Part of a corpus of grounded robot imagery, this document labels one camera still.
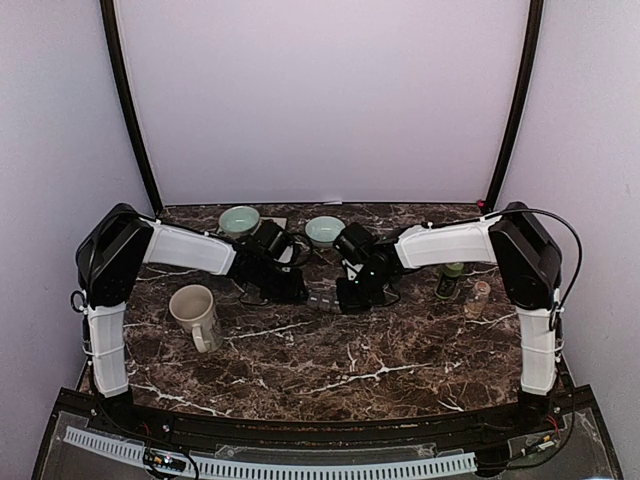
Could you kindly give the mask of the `clear weekly pill organizer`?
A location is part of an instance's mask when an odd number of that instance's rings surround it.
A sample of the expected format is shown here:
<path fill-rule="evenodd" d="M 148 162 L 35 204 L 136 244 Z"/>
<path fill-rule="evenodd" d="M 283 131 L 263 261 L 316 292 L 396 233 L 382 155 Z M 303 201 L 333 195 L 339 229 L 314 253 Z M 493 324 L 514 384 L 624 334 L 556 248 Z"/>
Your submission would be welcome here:
<path fill-rule="evenodd" d="M 340 303 L 335 295 L 310 293 L 307 306 L 327 313 L 341 313 Z"/>

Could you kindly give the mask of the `green lid pill bottle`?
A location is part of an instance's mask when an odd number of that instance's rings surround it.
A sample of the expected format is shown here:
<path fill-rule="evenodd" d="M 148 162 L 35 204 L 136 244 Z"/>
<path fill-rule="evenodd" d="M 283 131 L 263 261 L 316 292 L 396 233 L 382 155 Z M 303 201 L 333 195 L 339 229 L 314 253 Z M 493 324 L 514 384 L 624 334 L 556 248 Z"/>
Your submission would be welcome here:
<path fill-rule="evenodd" d="M 455 293 L 458 280 L 463 271 L 463 263 L 455 262 L 444 264 L 440 271 L 438 283 L 434 291 L 436 297 L 442 300 L 451 298 Z"/>

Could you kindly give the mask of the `clear bottle yellow capsules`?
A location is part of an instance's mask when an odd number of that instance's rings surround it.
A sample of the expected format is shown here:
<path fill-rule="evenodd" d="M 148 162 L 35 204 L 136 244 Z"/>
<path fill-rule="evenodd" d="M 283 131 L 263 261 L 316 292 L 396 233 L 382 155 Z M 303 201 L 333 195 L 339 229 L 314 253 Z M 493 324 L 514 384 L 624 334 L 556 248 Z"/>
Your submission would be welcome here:
<path fill-rule="evenodd" d="M 486 281 L 477 281 L 468 292 L 464 303 L 464 316 L 469 320 L 478 320 L 491 294 L 491 286 Z"/>

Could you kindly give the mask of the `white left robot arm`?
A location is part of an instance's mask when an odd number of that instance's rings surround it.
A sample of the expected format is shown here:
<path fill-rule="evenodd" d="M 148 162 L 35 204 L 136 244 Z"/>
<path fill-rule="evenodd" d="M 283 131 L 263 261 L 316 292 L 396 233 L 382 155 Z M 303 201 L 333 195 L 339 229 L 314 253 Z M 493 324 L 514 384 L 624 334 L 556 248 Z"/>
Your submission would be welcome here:
<path fill-rule="evenodd" d="M 293 332 L 308 291 L 311 249 L 295 235 L 281 265 L 253 236 L 198 231 L 120 203 L 81 242 L 73 309 L 89 361 L 82 387 L 99 398 L 120 436 L 142 429 L 135 402 L 205 416 L 239 413 L 238 397 L 259 384 L 239 346 Z M 218 301 L 221 344 L 201 352 L 172 316 L 174 293 L 205 286 Z"/>

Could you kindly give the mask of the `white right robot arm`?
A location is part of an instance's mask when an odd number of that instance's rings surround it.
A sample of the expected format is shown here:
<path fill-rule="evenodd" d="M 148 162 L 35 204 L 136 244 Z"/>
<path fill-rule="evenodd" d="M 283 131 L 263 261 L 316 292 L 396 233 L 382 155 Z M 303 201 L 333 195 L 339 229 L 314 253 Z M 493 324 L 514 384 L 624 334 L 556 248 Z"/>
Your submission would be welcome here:
<path fill-rule="evenodd" d="M 510 424 L 534 432 L 552 410 L 562 357 L 561 315 L 570 286 L 562 284 L 563 255 L 540 217 L 562 217 L 522 202 L 504 210 L 449 223 L 423 222 L 379 237 L 358 223 L 333 242 L 346 274 L 336 282 L 339 308 L 355 313 L 381 306 L 385 290 L 402 275 L 448 263 L 497 266 L 514 306 L 521 339 L 521 375 Z"/>

